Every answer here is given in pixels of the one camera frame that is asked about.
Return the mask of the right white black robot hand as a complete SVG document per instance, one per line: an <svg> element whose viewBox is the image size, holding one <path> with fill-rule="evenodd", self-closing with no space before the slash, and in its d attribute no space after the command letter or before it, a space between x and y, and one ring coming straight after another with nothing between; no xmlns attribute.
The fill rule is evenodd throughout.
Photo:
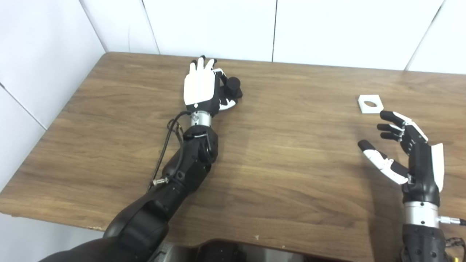
<svg viewBox="0 0 466 262"><path fill-rule="evenodd" d="M381 111L380 118L386 121L377 125L380 137L400 144L408 156L408 166L389 158L367 140L359 141L358 147L383 175L401 185L403 203L418 201L439 207L445 175L443 144L430 145L426 134L405 115Z"/></svg>

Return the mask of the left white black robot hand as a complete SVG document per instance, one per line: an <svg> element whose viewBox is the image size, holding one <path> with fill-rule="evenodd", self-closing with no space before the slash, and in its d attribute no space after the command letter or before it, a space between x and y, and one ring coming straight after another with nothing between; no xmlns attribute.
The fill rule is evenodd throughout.
<svg viewBox="0 0 466 262"><path fill-rule="evenodd" d="M220 111L235 106L243 97L240 80L227 77L221 68L215 68L216 63L216 59L207 60L204 55L191 61L183 88L187 111L202 111L215 117Z"/></svg>

